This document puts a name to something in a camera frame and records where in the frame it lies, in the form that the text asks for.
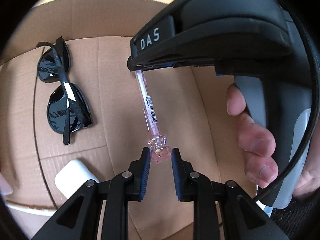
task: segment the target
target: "pink pen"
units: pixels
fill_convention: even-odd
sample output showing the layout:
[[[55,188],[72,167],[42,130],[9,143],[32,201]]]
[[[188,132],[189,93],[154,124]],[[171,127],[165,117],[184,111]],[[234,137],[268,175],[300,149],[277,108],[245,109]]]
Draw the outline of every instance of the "pink pen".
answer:
[[[171,157],[171,149],[167,146],[167,137],[161,135],[158,120],[155,110],[153,108],[151,97],[148,94],[146,79],[142,70],[136,71],[136,78],[139,84],[139,90],[144,103],[143,111],[146,117],[148,130],[151,135],[151,139],[148,142],[149,149],[151,151],[151,158],[156,162],[168,160]]]

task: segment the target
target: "clear plastic charm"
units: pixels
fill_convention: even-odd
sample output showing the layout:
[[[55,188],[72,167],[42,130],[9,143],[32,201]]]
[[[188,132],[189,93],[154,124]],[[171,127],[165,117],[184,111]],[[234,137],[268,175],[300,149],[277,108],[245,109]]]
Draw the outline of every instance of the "clear plastic charm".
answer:
[[[160,135],[149,140],[148,145],[151,150],[151,158],[160,163],[171,158],[171,148],[166,144],[167,137]]]

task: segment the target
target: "sunglasses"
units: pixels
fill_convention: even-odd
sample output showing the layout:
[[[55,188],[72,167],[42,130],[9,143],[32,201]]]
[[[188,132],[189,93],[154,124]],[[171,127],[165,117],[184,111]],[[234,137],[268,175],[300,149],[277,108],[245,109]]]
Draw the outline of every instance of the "sunglasses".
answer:
[[[47,106],[47,118],[50,127],[63,134],[63,144],[70,144],[70,133],[92,124],[88,102],[81,89],[69,81],[71,60],[69,49],[62,37],[56,44],[41,41],[37,47],[49,46],[42,54],[37,74],[41,81],[52,83],[60,81],[61,85],[51,94]]]

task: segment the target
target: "barcode label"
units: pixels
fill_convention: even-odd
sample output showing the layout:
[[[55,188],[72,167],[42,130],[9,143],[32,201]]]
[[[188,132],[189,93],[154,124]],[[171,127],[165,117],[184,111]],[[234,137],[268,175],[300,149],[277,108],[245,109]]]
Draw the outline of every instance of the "barcode label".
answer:
[[[153,108],[151,97],[146,97],[147,108],[148,108],[148,115],[150,118],[151,123],[158,123],[155,110]]]

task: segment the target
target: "fingernail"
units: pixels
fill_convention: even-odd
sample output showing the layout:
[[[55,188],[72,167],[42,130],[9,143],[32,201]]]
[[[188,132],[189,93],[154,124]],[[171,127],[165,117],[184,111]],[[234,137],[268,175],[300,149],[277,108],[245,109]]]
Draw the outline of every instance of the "fingernail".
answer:
[[[258,154],[265,154],[266,152],[268,152],[269,147],[270,147],[270,140],[259,139],[254,144],[253,151]]]
[[[267,183],[273,182],[276,173],[269,166],[264,166],[260,171],[260,177]]]
[[[228,105],[229,105],[229,100],[227,101],[227,113],[228,113],[228,115],[230,115],[228,112]]]
[[[247,174],[246,174],[246,176],[247,176],[247,178],[251,181],[251,182],[253,182],[254,184],[256,184],[257,183],[257,181],[258,181],[258,177],[257,177],[257,175],[254,175],[253,173],[251,173],[251,172],[248,172]]]
[[[258,179],[256,185],[258,185],[260,188],[265,188],[269,185],[269,183],[266,183],[263,179]]]

